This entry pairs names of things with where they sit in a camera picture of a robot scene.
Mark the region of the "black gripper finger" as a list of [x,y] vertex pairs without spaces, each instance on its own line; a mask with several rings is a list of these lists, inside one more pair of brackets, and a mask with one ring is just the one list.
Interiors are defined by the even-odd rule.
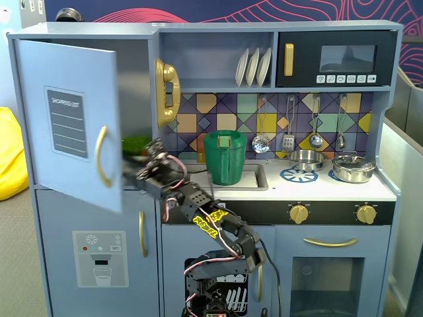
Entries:
[[128,181],[143,180],[145,171],[144,169],[123,169],[123,176]]
[[136,166],[145,166],[149,163],[148,156],[132,156],[126,153],[122,156],[123,161],[128,164],[136,165]]

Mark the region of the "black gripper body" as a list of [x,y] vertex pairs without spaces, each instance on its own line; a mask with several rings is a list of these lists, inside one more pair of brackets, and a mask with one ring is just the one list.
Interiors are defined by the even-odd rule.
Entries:
[[139,191],[162,199],[189,181],[187,168],[166,151],[161,138],[152,140],[146,151],[149,163],[137,166],[145,171],[143,180],[135,181]]

